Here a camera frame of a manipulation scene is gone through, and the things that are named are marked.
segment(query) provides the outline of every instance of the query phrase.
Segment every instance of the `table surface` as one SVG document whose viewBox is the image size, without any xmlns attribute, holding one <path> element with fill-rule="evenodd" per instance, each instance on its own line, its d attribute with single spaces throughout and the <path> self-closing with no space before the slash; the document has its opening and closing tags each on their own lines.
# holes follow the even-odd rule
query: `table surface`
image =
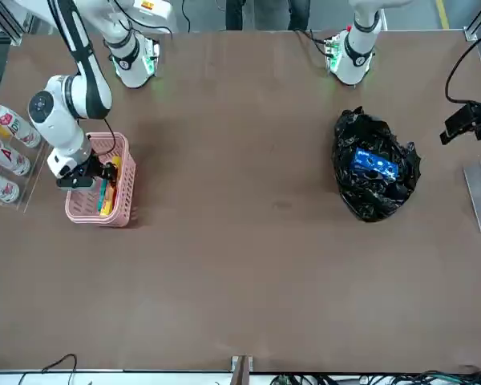
<svg viewBox="0 0 481 385">
<path fill-rule="evenodd" d="M 72 224 L 46 165 L 25 214 L 0 207 L 0 369 L 68 352 L 79 368 L 224 370 L 240 354 L 258 371 L 481 366 L 481 234 L 461 169 L 481 142 L 439 140 L 466 47 L 462 31 L 381 33 L 353 89 L 293 33 L 177 35 L 160 77 L 130 90 L 97 38 L 109 121 L 137 163 L 134 218 Z M 0 100 L 26 116 L 72 73 L 59 38 L 26 37 Z M 481 100 L 476 52 L 451 89 Z M 346 208 L 329 160 L 335 120 L 359 105 L 422 157 L 414 195 L 377 224 Z"/>
</svg>

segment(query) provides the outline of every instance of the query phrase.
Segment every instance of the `blue box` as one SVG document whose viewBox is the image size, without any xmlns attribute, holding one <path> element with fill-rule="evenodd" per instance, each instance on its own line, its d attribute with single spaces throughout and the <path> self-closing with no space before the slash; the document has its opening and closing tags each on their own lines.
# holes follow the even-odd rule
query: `blue box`
<svg viewBox="0 0 481 385">
<path fill-rule="evenodd" d="M 395 163 L 389 162 L 361 148 L 356 149 L 353 161 L 351 162 L 351 168 L 361 172 L 375 171 L 382 179 L 388 181 L 395 181 L 399 173 L 398 166 Z"/>
</svg>

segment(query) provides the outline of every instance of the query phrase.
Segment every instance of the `plastic basket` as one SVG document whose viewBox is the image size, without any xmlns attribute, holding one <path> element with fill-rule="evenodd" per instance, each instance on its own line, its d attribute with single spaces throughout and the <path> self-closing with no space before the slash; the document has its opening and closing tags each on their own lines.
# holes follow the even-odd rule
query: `plastic basket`
<svg viewBox="0 0 481 385">
<path fill-rule="evenodd" d="M 100 153 L 105 152 L 114 143 L 112 134 L 90 132 L 91 145 Z M 66 197 L 66 215 L 74 223 L 92 223 L 101 226 L 122 227 L 130 220 L 131 196 L 134 191 L 135 162 L 128 151 L 128 140 L 116 132 L 115 149 L 99 159 L 107 163 L 113 156 L 121 157 L 121 171 L 112 213 L 101 217 L 98 213 L 100 183 L 95 183 L 90 190 L 69 191 Z"/>
</svg>

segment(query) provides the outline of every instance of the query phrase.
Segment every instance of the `robotic arm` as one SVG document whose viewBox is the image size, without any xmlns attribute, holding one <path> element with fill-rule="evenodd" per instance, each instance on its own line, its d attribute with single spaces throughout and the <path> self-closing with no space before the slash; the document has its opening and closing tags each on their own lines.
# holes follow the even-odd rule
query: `robotic arm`
<svg viewBox="0 0 481 385">
<path fill-rule="evenodd" d="M 450 143 L 465 132 L 474 132 L 481 140 L 481 103 L 467 100 L 465 105 L 445 121 L 446 129 L 440 134 L 442 144 Z"/>
<path fill-rule="evenodd" d="M 90 188 L 99 176 L 115 183 L 117 170 L 101 164 L 78 118 L 104 119 L 111 109 L 111 89 L 96 60 L 79 10 L 71 0 L 48 0 L 55 23 L 79 69 L 56 75 L 29 102 L 30 119 L 52 146 L 50 170 L 60 188 Z"/>
<path fill-rule="evenodd" d="M 369 70 L 374 44 L 382 29 L 380 10 L 404 6 L 413 0 L 349 0 L 354 8 L 350 30 L 326 40 L 326 66 L 344 84 L 362 81 Z"/>
<path fill-rule="evenodd" d="M 125 14 L 109 0 L 16 0 L 55 25 L 78 68 L 77 75 L 56 75 L 29 102 L 29 116 L 43 138 L 54 147 L 47 163 L 60 188 L 90 188 L 95 178 L 115 183 L 117 170 L 102 164 L 78 119 L 104 119 L 111 109 L 111 90 L 96 60 L 91 40 L 80 17 L 103 37 L 112 53 L 116 74 L 130 88 L 144 85 L 156 72 L 158 43 L 133 31 Z M 134 0 L 115 0 L 128 9 Z M 169 4 L 162 10 L 170 16 Z"/>
</svg>

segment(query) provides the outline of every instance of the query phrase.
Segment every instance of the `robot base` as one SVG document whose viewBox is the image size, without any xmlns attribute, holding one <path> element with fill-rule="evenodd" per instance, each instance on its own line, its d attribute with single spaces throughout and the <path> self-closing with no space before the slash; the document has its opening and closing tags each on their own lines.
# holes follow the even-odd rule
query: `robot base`
<svg viewBox="0 0 481 385">
<path fill-rule="evenodd" d="M 123 69 L 121 61 L 118 64 L 112 60 L 115 73 L 128 88 L 140 88 L 152 76 L 156 76 L 160 56 L 160 44 L 158 42 L 140 34 L 137 34 L 135 38 L 139 41 L 140 49 L 129 69 Z"/>
<path fill-rule="evenodd" d="M 373 55 L 362 66 L 354 66 L 353 60 L 346 54 L 346 49 L 344 48 L 347 34 L 348 32 L 343 30 L 340 34 L 326 40 L 325 52 L 331 55 L 331 57 L 326 56 L 326 68 L 345 85 L 354 86 L 360 83 L 367 71 L 369 71 Z"/>
</svg>

